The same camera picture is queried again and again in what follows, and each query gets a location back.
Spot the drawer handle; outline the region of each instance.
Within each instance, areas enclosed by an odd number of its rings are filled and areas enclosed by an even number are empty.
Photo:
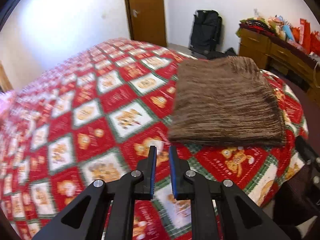
[[[252,40],[252,41],[255,41],[255,42],[260,42],[260,41],[258,41],[258,40],[256,40],[256,39],[254,39],[254,38],[250,38],[250,37],[248,37],[248,39],[249,39],[249,40]]]
[[[306,72],[308,72],[308,71],[304,68],[304,66],[302,66],[300,63],[298,63],[298,66],[301,67],[301,68],[303,68]]]
[[[282,55],[285,55],[286,57],[288,57],[288,55],[287,54],[285,54],[283,51],[281,51],[281,50],[277,50],[279,53],[281,53]]]

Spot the black bag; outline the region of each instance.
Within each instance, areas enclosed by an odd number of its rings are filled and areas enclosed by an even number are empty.
[[[189,49],[202,55],[215,51],[220,42],[222,18],[213,10],[197,10],[194,17]]]

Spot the brown fur blanket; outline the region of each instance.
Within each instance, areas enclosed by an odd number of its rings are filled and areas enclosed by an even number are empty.
[[[252,59],[186,60],[178,78],[171,141],[216,146],[285,143],[282,111]]]

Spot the wooden door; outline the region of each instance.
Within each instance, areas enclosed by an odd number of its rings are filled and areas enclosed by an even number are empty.
[[[3,92],[7,92],[9,90],[12,90],[12,85],[4,71],[3,65],[0,61],[0,87]]]
[[[128,2],[132,38],[166,47],[163,0],[128,0]]]

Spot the bed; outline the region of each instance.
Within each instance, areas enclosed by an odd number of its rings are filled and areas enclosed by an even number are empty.
[[[178,64],[186,54],[124,38],[108,40],[17,92],[0,131],[1,208],[30,239],[95,179],[119,179],[157,147],[155,195],[135,203],[133,238],[191,239],[188,201],[171,192],[167,138]],[[233,180],[259,206],[302,166],[294,148],[308,128],[292,90],[263,71],[283,110],[284,147],[175,144],[209,179]]]

